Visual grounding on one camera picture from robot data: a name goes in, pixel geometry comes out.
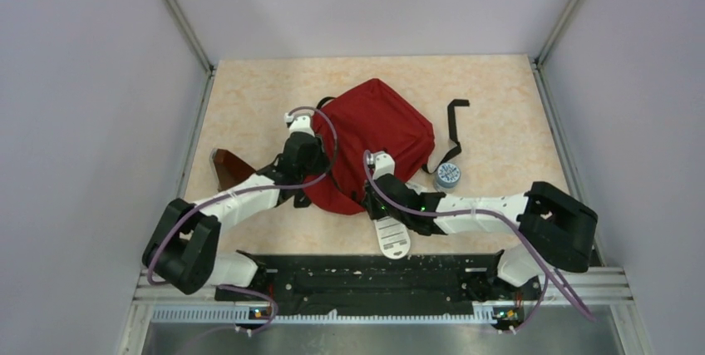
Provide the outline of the red student backpack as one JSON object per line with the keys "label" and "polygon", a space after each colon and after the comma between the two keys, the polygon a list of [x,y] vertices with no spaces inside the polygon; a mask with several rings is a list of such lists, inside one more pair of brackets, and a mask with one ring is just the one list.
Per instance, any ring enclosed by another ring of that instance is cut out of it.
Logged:
{"label": "red student backpack", "polygon": [[432,172],[428,165],[435,148],[432,123],[384,81],[372,78],[339,96],[324,97],[316,108],[313,130],[323,138],[333,168],[320,182],[296,194],[297,207],[362,213],[366,150],[387,152],[400,180],[410,180],[419,170]]}

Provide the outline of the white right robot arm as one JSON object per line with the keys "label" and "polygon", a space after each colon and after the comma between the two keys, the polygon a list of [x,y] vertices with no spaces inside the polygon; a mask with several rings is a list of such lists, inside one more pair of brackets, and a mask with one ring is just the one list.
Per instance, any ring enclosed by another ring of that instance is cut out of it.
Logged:
{"label": "white right robot arm", "polygon": [[519,195],[461,197],[385,174],[367,181],[365,190],[370,215],[389,216],[420,235],[516,234],[519,244],[501,250],[488,271],[487,286],[497,298],[510,298],[548,267],[589,269],[598,216],[548,182],[536,181]]}

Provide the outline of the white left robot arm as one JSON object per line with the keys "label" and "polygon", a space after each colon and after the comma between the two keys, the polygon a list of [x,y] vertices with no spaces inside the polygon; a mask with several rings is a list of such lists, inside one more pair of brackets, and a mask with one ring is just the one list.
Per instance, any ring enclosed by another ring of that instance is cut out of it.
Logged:
{"label": "white left robot arm", "polygon": [[243,252],[219,254],[221,234],[317,184],[329,166],[319,136],[294,132],[271,164],[236,186],[195,203],[172,200],[142,255],[148,283],[168,284],[186,295],[206,285],[228,285],[246,299],[261,297],[267,286],[262,266]]}

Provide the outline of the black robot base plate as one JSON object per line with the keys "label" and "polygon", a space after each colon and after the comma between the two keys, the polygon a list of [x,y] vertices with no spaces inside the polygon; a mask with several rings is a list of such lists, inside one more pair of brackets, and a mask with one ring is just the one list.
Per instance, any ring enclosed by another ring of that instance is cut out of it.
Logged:
{"label": "black robot base plate", "polygon": [[279,306],[280,316],[469,315],[491,301],[538,299],[538,278],[519,288],[492,279],[495,254],[256,255],[249,287]]}

